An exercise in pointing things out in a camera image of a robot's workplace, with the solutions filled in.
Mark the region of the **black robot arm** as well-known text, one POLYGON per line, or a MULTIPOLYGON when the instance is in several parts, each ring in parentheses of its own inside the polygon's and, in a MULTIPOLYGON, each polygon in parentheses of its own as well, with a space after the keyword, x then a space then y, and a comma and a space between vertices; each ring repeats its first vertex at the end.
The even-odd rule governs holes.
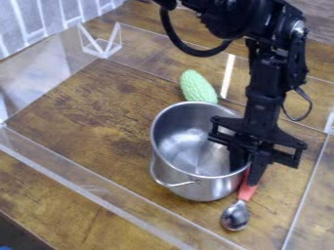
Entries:
POLYGON ((248 98, 242 118, 213 116, 208 139, 230 150, 234 170, 250 163, 247 184, 254 187, 268 164, 299 166, 306 143, 278 127, 284 111, 286 93, 299 91, 306 83, 306 18, 284 0, 152 0, 165 33, 173 45, 187 54, 205 58, 227 49, 231 42, 246 39, 250 51, 248 98), (208 31, 221 44, 196 50, 179 38, 169 12, 179 5, 195 11, 208 31))

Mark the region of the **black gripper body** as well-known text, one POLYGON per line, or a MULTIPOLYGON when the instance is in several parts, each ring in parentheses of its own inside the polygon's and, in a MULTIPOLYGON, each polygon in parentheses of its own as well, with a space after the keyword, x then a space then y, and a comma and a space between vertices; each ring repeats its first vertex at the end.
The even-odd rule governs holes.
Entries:
POLYGON ((306 142, 287 134, 278 126, 274 126, 264 135, 259 133, 259 128, 255 128, 251 133, 244 131, 243 118, 212 116, 209 122, 212 128, 208 132, 208 139, 225 146, 228 151, 230 145, 238 144, 247 149, 250 161, 256 152, 266 150, 271 152, 272 163, 276 162, 291 168, 299 166, 302 154, 307 148, 306 142))

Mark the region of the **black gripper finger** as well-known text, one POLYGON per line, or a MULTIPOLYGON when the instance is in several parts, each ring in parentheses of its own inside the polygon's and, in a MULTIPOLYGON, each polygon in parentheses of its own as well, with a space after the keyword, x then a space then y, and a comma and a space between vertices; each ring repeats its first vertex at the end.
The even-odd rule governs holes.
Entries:
POLYGON ((250 163, 250 153, 247 149, 238 145, 230 145, 230 171, 235 172, 244 168, 250 163))
POLYGON ((250 187, 258 185, 267 166, 272 163, 270 151, 262 150, 252 155, 247 184, 250 187))

